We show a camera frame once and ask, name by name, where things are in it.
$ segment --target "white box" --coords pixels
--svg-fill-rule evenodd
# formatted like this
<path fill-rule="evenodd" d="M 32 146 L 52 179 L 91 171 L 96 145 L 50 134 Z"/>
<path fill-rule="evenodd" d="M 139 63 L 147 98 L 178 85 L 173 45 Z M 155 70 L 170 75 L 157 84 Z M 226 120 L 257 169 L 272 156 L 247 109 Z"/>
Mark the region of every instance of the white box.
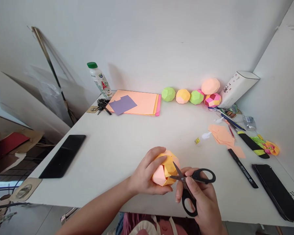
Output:
<path fill-rule="evenodd" d="M 251 72 L 237 71 L 230 79 L 228 84 L 219 93 L 221 95 L 221 103 L 219 108 L 230 108 L 246 91 L 249 90 L 259 77 Z"/>

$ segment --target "black phone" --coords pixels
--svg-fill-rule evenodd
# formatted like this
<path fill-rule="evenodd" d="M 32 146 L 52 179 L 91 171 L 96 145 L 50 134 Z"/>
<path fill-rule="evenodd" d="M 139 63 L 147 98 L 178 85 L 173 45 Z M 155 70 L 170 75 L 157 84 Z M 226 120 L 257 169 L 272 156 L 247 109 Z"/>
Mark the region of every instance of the black phone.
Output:
<path fill-rule="evenodd" d="M 252 168 L 282 218 L 294 222 L 294 199 L 274 173 L 271 166 L 267 164 L 253 164 Z"/>
<path fill-rule="evenodd" d="M 86 135 L 69 135 L 39 178 L 50 179 L 63 177 L 85 138 Z"/>

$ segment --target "origami ball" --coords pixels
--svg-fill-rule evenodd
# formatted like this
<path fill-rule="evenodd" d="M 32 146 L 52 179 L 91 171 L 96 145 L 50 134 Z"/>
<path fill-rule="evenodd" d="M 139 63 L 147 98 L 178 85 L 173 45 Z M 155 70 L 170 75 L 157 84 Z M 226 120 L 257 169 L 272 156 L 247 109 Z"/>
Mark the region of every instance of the origami ball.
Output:
<path fill-rule="evenodd" d="M 207 95 L 205 99 L 205 105 L 208 107 L 216 107 L 221 103 L 221 96 L 217 93 Z"/>
<path fill-rule="evenodd" d="M 190 99 L 190 93 L 186 89 L 178 90 L 176 94 L 176 101 L 180 104 L 187 103 Z"/>
<path fill-rule="evenodd" d="M 204 93 L 201 90 L 192 91 L 189 100 L 192 104 L 200 104 L 204 100 Z"/>
<path fill-rule="evenodd" d="M 175 97 L 175 90 L 171 87 L 166 87 L 163 89 L 161 97 L 166 102 L 172 101 Z"/>
<path fill-rule="evenodd" d="M 159 154 L 155 159 L 161 156 L 167 156 L 167 159 L 157 168 L 151 180 L 156 184 L 159 184 L 160 186 L 174 184 L 176 180 L 169 178 L 169 176 L 178 175 L 173 162 L 180 168 L 179 159 L 176 156 L 174 156 L 174 154 L 171 151 L 168 150 L 164 153 Z"/>
<path fill-rule="evenodd" d="M 216 78 L 209 78 L 202 84 L 202 92 L 205 95 L 216 93 L 220 88 L 220 82 Z"/>

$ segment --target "green bottle cap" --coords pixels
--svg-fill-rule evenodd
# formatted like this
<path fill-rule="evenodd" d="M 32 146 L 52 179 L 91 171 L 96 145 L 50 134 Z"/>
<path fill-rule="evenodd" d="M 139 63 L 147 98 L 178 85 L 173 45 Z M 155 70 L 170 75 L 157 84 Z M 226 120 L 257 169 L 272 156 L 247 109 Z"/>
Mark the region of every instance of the green bottle cap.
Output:
<path fill-rule="evenodd" d="M 87 63 L 87 66 L 88 66 L 90 69 L 98 68 L 98 65 L 97 65 L 95 62 L 89 62 L 89 63 Z"/>

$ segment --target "scissors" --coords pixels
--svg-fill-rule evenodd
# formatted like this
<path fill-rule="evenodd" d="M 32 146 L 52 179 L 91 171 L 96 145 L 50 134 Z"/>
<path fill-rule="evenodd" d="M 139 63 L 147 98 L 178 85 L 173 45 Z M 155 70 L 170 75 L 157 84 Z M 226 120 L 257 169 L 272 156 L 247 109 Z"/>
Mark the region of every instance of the scissors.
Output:
<path fill-rule="evenodd" d="M 190 192 L 187 184 L 186 184 L 186 176 L 184 176 L 181 172 L 181 170 L 179 169 L 179 167 L 173 162 L 175 168 L 176 168 L 176 171 L 177 173 L 179 174 L 178 176 L 170 176 L 170 178 L 172 179 L 175 179 L 175 180 L 180 180 L 182 181 L 183 183 L 183 186 L 184 186 L 184 189 L 183 189 L 183 194 L 182 194 L 182 204 L 183 204 L 183 207 L 184 207 L 184 210 L 186 211 L 186 213 L 189 215 L 189 216 L 192 216 L 192 217 L 195 217 L 198 215 L 197 213 L 197 207 L 196 207 L 196 199 L 194 198 L 193 194 Z M 212 174 L 212 179 L 205 179 L 205 178 L 202 178 L 200 177 L 200 172 L 202 171 L 208 171 Z M 205 168 L 201 168 L 201 169 L 198 169 L 196 171 L 194 171 L 193 175 L 191 176 L 195 181 L 197 182 L 201 182 L 201 183 L 205 183 L 205 184 L 209 184 L 209 183 L 213 183 L 216 181 L 216 175 L 215 173 L 213 173 L 211 170 L 209 169 L 205 169 Z M 194 205 L 194 208 L 195 208 L 195 211 L 194 212 L 190 212 L 188 211 L 188 209 L 185 207 L 185 200 L 186 199 L 190 199 L 191 202 L 193 203 Z"/>

